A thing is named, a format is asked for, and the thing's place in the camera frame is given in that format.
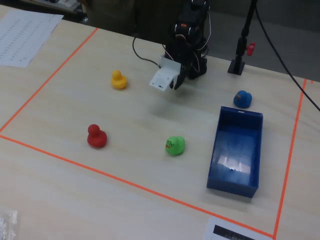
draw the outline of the blue tray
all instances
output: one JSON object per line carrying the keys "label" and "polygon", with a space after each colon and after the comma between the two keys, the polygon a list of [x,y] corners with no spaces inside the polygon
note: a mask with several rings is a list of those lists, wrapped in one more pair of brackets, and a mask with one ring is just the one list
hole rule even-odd
{"label": "blue tray", "polygon": [[222,106],[206,187],[252,198],[259,187],[262,113]]}

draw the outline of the yellow rubber duck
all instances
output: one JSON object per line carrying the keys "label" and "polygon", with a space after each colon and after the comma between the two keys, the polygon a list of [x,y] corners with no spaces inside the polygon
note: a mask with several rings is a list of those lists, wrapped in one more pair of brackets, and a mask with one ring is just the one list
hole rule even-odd
{"label": "yellow rubber duck", "polygon": [[119,70],[114,70],[111,78],[111,85],[115,89],[124,89],[127,86],[127,78]]}

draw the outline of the paper with text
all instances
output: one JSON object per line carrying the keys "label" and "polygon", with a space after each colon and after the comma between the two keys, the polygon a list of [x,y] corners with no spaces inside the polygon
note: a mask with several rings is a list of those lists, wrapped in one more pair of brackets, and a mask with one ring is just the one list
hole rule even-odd
{"label": "paper with text", "polygon": [[11,10],[0,21],[0,65],[26,68],[63,15]]}
{"label": "paper with text", "polygon": [[203,240],[272,240],[270,237],[249,230],[245,227],[210,217]]}

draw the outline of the green rubber duck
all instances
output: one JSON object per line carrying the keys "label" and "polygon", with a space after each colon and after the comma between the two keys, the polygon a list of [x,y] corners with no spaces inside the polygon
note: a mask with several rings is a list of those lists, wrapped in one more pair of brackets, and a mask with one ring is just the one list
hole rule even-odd
{"label": "green rubber duck", "polygon": [[182,136],[171,136],[166,141],[165,150],[170,155],[179,155],[184,152],[185,146],[185,139]]}

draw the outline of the orange tape line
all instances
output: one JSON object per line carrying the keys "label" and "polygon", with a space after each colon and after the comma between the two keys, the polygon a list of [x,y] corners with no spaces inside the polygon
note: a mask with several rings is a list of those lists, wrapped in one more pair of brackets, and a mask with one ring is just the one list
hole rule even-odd
{"label": "orange tape line", "polygon": [[23,143],[23,142],[21,142],[21,141],[14,140],[14,139],[9,138],[9,137],[7,137],[7,136],[0,135],[0,138],[5,139],[5,140],[8,140],[8,141],[13,142],[13,143],[16,143],[16,144],[19,144],[19,145],[22,145],[22,146],[27,147],[27,148],[33,149],[33,150],[38,151],[38,152],[40,152],[40,153],[43,153],[43,154],[49,155],[49,156],[51,156],[51,157],[54,157],[54,158],[56,158],[56,159],[65,161],[65,162],[67,162],[67,163],[76,165],[76,166],[78,166],[78,167],[80,167],[80,168],[84,168],[84,169],[90,170],[90,171],[92,171],[92,172],[95,172],[95,173],[97,173],[97,174],[104,175],[104,176],[109,177],[109,178],[111,178],[111,179],[114,179],[114,180],[120,181],[120,182],[122,182],[122,183],[128,184],[128,185],[130,185],[130,186],[132,186],[132,187],[141,189],[141,190],[146,191],[146,192],[148,192],[148,193],[151,193],[151,194],[157,195],[157,196],[159,196],[159,197],[165,198],[165,199],[167,199],[167,200],[173,201],[173,202],[175,202],[175,203],[177,203],[177,204],[184,205],[184,206],[186,206],[186,207],[188,207],[188,208],[191,208],[191,209],[194,209],[194,210],[203,212],[203,213],[205,213],[205,214],[208,214],[208,215],[211,215],[211,216],[220,218],[220,219],[223,219],[223,220],[225,220],[225,221],[228,221],[228,222],[230,222],[230,223],[239,225],[239,226],[241,226],[241,227],[244,227],[244,228],[246,228],[246,229],[252,230],[252,231],[257,232],[257,233],[259,233],[259,234],[265,235],[265,236],[267,236],[267,237],[270,237],[270,238],[273,237],[273,235],[270,234],[270,233],[261,231],[261,230],[259,230],[259,229],[257,229],[257,228],[252,227],[252,226],[249,226],[249,225],[243,224],[243,223],[241,223],[241,222],[232,220],[232,219],[227,218],[227,217],[225,217],[225,216],[222,216],[222,215],[213,213],[213,212],[211,212],[211,211],[205,210],[205,209],[203,209],[203,208],[200,208],[200,207],[191,205],[191,204],[189,204],[189,203],[186,203],[186,202],[184,202],[184,201],[178,200],[178,199],[173,198],[173,197],[171,197],[171,196],[164,195],[164,194],[162,194],[162,193],[160,193],[160,192],[151,190],[151,189],[149,189],[149,188],[146,188],[146,187],[141,186],[141,185],[139,185],[139,184],[136,184],[136,183],[134,183],[134,182],[125,180],[125,179],[123,179],[123,178],[120,178],[120,177],[111,175],[111,174],[106,173],[106,172],[104,172],[104,171],[100,171],[100,170],[95,169],[95,168],[93,168],[93,167],[90,167],[90,166],[87,166],[87,165],[78,163],[78,162],[76,162],[76,161],[72,161],[72,160],[67,159],[67,158],[65,158],[65,157],[62,157],[62,156],[58,156],[58,155],[56,155],[56,154],[53,154],[53,153],[50,153],[50,152],[48,152],[48,151],[39,149],[39,148],[37,148],[37,147],[34,147],[34,146],[29,145],[29,144]]}
{"label": "orange tape line", "polygon": [[74,52],[61,64],[61,66],[54,71],[54,73],[39,87],[37,91],[19,108],[18,111],[0,128],[0,133],[11,123],[11,121],[22,111],[22,109],[27,106],[27,104],[44,88],[44,86],[60,71],[60,69],[79,51],[82,46],[88,42],[88,40],[97,32],[98,28],[96,28],[81,44],[74,50]]}
{"label": "orange tape line", "polygon": [[[307,85],[307,79],[304,79],[303,86],[302,86],[302,89],[303,89],[303,90],[306,89],[306,85]],[[301,106],[302,106],[302,101],[303,101],[303,99],[304,99],[304,93],[301,92],[301,94],[300,94],[300,101],[299,101],[298,109],[297,109],[297,111],[296,111],[295,122],[294,122],[292,137],[291,137],[291,144],[290,144],[288,162],[286,163],[286,169],[285,169],[285,175],[284,175],[284,181],[283,181],[283,186],[282,186],[282,193],[281,193],[281,198],[280,198],[278,213],[277,213],[277,215],[276,215],[276,220],[275,220],[275,226],[274,226],[274,231],[273,231],[273,239],[274,239],[274,240],[275,240],[276,237],[277,237],[278,228],[279,228],[279,223],[280,223],[280,217],[281,217],[281,212],[282,212],[282,207],[283,207],[283,205],[284,205],[284,199],[285,199],[285,194],[286,194],[286,188],[287,188],[287,182],[288,182],[288,176],[289,176],[291,158],[292,158],[292,153],[293,153],[293,151],[294,151],[295,138],[296,138],[297,127],[298,127],[299,116],[300,116],[300,111],[301,111]]]}

